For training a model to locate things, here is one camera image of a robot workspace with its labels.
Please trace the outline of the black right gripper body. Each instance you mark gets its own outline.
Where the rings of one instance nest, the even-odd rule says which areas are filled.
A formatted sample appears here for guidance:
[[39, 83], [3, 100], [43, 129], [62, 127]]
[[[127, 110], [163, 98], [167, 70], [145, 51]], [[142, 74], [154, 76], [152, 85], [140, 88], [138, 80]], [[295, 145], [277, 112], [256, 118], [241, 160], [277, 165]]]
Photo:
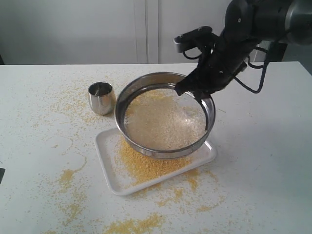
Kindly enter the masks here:
[[246, 68], [248, 48], [244, 45], [215, 46], [211, 55], [195, 70], [192, 91], [212, 94], [224, 89]]

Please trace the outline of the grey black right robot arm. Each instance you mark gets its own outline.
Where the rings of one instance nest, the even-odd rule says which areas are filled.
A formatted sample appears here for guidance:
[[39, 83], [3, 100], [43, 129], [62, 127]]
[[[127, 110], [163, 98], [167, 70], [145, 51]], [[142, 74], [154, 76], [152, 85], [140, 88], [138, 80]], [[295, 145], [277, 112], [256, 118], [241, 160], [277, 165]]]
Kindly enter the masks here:
[[310, 45], [312, 3], [309, 0], [233, 0], [220, 35], [202, 26], [174, 39], [177, 51], [197, 48], [197, 67], [175, 85], [178, 95], [192, 92], [205, 98], [224, 89], [246, 67], [260, 43]]

